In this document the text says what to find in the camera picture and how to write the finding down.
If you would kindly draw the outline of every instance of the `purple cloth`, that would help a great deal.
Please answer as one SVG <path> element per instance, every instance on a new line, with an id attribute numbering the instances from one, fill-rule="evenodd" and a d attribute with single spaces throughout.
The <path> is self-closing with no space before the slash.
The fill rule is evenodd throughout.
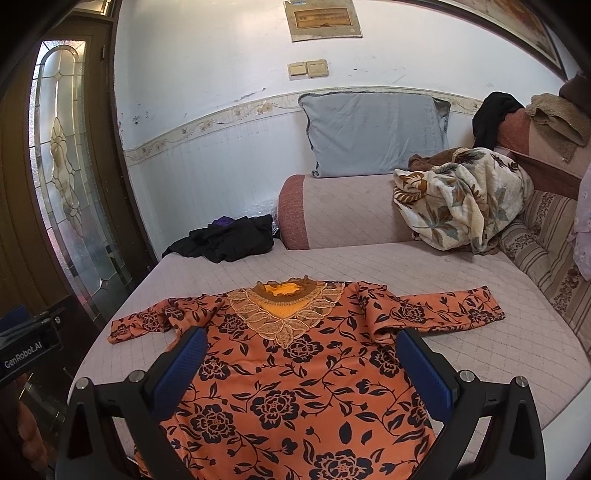
<path id="1" fill-rule="evenodd" d="M 583 278 L 591 280 L 591 166 L 585 172 L 579 189 L 573 233 L 569 236 L 573 258 Z"/>
<path id="2" fill-rule="evenodd" d="M 214 220 L 213 224 L 219 225 L 219 226 L 229 226 L 229 225 L 233 224 L 234 221 L 235 220 L 233 218 L 224 216 L 224 217 L 218 218 L 217 220 Z"/>

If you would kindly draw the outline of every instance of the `framed picture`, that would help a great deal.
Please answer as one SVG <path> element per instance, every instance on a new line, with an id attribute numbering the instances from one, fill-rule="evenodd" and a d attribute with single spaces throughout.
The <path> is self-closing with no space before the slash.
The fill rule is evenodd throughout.
<path id="1" fill-rule="evenodd" d="M 362 36 L 353 0 L 288 0 L 283 5 L 291 41 Z"/>
<path id="2" fill-rule="evenodd" d="M 511 40 L 566 80 L 564 66 L 542 20 L 520 0 L 394 0 L 425 5 L 472 21 Z"/>

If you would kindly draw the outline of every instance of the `picture frame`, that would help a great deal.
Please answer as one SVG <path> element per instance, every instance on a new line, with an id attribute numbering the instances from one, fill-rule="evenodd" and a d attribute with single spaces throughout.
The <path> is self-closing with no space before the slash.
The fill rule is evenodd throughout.
<path id="1" fill-rule="evenodd" d="M 287 0 L 291 41 L 362 37 L 353 0 Z"/>

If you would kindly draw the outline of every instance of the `frosted glass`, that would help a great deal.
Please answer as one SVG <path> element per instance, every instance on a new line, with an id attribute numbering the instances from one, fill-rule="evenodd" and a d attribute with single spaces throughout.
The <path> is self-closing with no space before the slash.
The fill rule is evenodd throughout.
<path id="1" fill-rule="evenodd" d="M 35 147 L 29 148 L 29 157 L 31 159 L 31 173 L 33 174 L 33 185 L 35 188 L 41 186 L 39 179 L 39 170 L 37 169 L 37 159 L 35 158 Z"/>
<path id="2" fill-rule="evenodd" d="M 90 293 L 94 295 L 100 288 L 100 275 L 96 271 L 96 267 L 92 262 L 90 254 L 86 249 L 86 245 L 82 238 L 78 236 L 76 231 L 70 225 L 70 222 L 64 220 L 58 224 L 61 237 L 64 239 L 72 263 L 76 267 L 76 271 L 82 283 Z"/>
<path id="3" fill-rule="evenodd" d="M 35 146 L 35 94 L 37 93 L 37 81 L 31 84 L 29 96 L 29 147 Z"/>
<path id="4" fill-rule="evenodd" d="M 67 137 L 74 135 L 73 86 L 74 77 L 72 76 L 61 77 L 57 81 L 57 117 Z"/>
<path id="5" fill-rule="evenodd" d="M 78 162 L 78 151 L 76 148 L 76 137 L 74 135 L 69 135 L 66 137 L 66 145 L 67 145 L 67 156 L 72 168 L 74 170 L 80 170 L 80 163 Z"/>
<path id="6" fill-rule="evenodd" d="M 49 51 L 49 48 L 47 48 L 47 46 L 45 45 L 45 42 L 43 42 L 41 44 L 41 46 L 39 47 L 39 53 L 37 54 L 37 64 L 41 63 L 41 60 L 43 59 L 43 57 L 45 56 L 45 54 Z"/>
<path id="7" fill-rule="evenodd" d="M 43 164 L 43 177 L 45 182 L 48 182 L 53 177 L 53 157 L 51 156 L 51 148 L 49 142 L 41 144 L 41 162 Z"/>
<path id="8" fill-rule="evenodd" d="M 74 191 L 78 197 L 80 203 L 80 210 L 85 209 L 89 206 L 89 200 L 86 196 L 86 189 L 84 188 L 84 182 L 82 182 L 82 173 L 80 170 L 74 172 Z"/>
<path id="9" fill-rule="evenodd" d="M 37 202 L 39 202 L 39 205 L 43 205 L 45 202 L 43 200 L 43 193 L 41 192 L 41 187 L 37 187 L 35 189 L 35 194 L 37 195 Z M 43 225 L 45 225 L 45 228 L 50 228 L 51 223 L 49 222 L 49 215 L 47 214 L 47 209 L 41 209 L 41 218 L 43 218 Z"/>
<path id="10" fill-rule="evenodd" d="M 61 50 L 50 53 L 43 66 L 43 78 L 54 77 L 60 71 Z"/>
<path id="11" fill-rule="evenodd" d="M 81 303 L 93 318 L 103 319 L 111 318 L 125 301 L 124 283 L 129 280 L 119 255 L 111 258 L 106 248 L 117 251 L 86 139 L 85 45 L 79 40 L 43 42 L 41 77 L 31 89 L 29 141 L 34 145 L 30 156 L 35 193 L 51 244 Z"/>
<path id="12" fill-rule="evenodd" d="M 85 208 L 80 214 L 82 216 L 84 242 L 89 255 L 91 256 L 101 278 L 111 278 L 115 274 L 115 268 L 113 267 L 102 239 L 98 234 L 96 223 L 92 218 L 90 208 Z"/>
<path id="13" fill-rule="evenodd" d="M 41 79 L 39 87 L 39 143 L 49 142 L 53 121 L 56 119 L 56 88 L 55 78 Z"/>
<path id="14" fill-rule="evenodd" d="M 74 54 L 70 50 L 66 50 L 65 48 L 58 51 L 60 52 L 61 57 L 59 69 L 60 74 L 74 75 L 74 63 L 76 62 Z"/>
<path id="15" fill-rule="evenodd" d="M 53 209 L 53 214 L 56 217 L 56 222 L 59 223 L 62 220 L 65 220 L 66 214 L 64 213 L 64 207 L 62 206 L 60 192 L 57 191 L 56 186 L 52 182 L 47 183 L 47 194 L 49 195 L 49 201 L 51 203 L 51 208 Z"/>

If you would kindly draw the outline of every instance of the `switch plate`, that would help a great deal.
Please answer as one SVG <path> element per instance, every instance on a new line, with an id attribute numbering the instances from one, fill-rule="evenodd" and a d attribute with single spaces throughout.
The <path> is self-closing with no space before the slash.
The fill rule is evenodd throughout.
<path id="1" fill-rule="evenodd" d="M 308 70 L 306 69 L 306 64 L 303 61 L 300 61 L 298 63 L 290 63 L 287 66 L 287 71 L 290 74 L 290 80 L 304 78 L 308 73 Z"/>
<path id="2" fill-rule="evenodd" d="M 306 69 L 310 78 L 328 77 L 329 66 L 326 60 L 310 60 L 306 62 Z"/>

